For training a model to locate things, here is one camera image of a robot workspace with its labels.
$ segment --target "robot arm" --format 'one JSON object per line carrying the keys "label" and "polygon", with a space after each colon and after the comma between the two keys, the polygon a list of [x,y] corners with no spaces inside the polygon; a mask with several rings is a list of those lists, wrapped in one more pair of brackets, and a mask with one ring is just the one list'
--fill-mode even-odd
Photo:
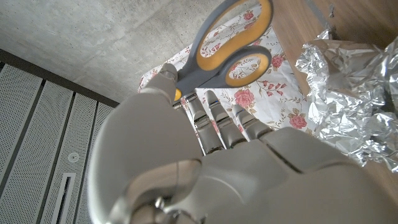
{"label": "robot arm", "polygon": [[164,65],[103,124],[89,170],[94,223],[398,222],[397,205],[336,149],[292,128],[272,131],[235,106],[247,142],[212,92],[226,149],[198,99],[187,97],[203,157],[172,105],[176,77]]}

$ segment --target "scissor handle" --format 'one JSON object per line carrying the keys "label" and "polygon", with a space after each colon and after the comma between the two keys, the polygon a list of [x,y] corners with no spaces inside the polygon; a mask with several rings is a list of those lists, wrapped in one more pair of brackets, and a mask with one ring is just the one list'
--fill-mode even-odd
{"label": "scissor handle", "polygon": [[[231,78],[229,73],[234,65],[245,58],[257,57],[260,59],[258,67],[243,78]],[[271,64],[272,56],[268,49],[261,46],[247,46],[232,54],[219,71],[219,74],[200,85],[200,88],[237,88],[256,81],[263,75]]]}
{"label": "scissor handle", "polygon": [[200,53],[200,49],[205,41],[206,36],[212,30],[213,26],[221,17],[223,17],[224,14],[232,10],[234,7],[244,3],[245,1],[247,0],[224,1],[210,14],[210,16],[200,27],[200,30],[192,44],[192,50],[194,51],[191,52],[190,56],[192,56],[191,58],[196,58],[196,63],[202,70],[210,71],[218,68],[235,51],[253,43],[260,38],[271,24],[273,14],[272,1],[259,0],[262,9],[259,18],[253,24],[253,26],[229,39],[210,57],[203,57]]}

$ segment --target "wooden surface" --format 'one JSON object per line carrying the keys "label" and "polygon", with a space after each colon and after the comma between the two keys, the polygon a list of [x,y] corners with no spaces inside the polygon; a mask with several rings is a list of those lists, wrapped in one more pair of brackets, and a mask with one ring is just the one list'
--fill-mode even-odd
{"label": "wooden surface", "polygon": [[295,63],[302,52],[302,45],[316,38],[323,31],[323,27],[305,0],[278,0],[273,3],[275,13],[272,27],[284,49],[298,84],[306,95],[309,91],[307,75],[299,72]]}
{"label": "wooden surface", "polygon": [[[384,48],[398,36],[398,0],[312,0],[321,19],[309,8],[311,0],[275,0],[272,26],[286,57],[292,66],[304,94],[309,87],[306,74],[295,68],[302,45],[313,40],[325,30],[322,17],[336,28],[341,40],[371,43]],[[334,17],[330,18],[330,4]],[[368,162],[364,170],[398,204],[398,174],[393,174],[385,164]]]}
{"label": "wooden surface", "polygon": [[[312,0],[341,40],[385,48],[398,36],[397,0]],[[334,17],[330,17],[330,5]]]}

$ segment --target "scissors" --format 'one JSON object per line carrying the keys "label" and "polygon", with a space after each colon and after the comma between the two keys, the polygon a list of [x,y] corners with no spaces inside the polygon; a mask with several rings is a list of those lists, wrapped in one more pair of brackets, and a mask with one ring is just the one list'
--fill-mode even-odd
{"label": "scissors", "polygon": [[[256,81],[269,68],[271,53],[261,46],[248,46],[260,38],[271,24],[274,8],[271,0],[259,0],[261,14],[253,26],[236,34],[213,55],[203,57],[200,49],[206,36],[217,21],[234,7],[246,0],[225,0],[205,20],[192,44],[187,63],[178,71],[175,101],[191,93],[195,88],[237,88]],[[241,59],[258,57],[260,64],[255,71],[243,78],[229,76],[232,67]]]}

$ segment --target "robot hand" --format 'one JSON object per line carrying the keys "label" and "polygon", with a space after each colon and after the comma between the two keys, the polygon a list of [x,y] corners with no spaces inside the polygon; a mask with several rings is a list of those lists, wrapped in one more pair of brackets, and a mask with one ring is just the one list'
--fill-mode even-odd
{"label": "robot hand", "polygon": [[247,141],[210,91],[221,139],[187,96],[203,156],[187,115],[172,106],[176,77],[164,65],[102,125],[88,182],[94,223],[397,223],[397,205],[346,156],[234,106]]}

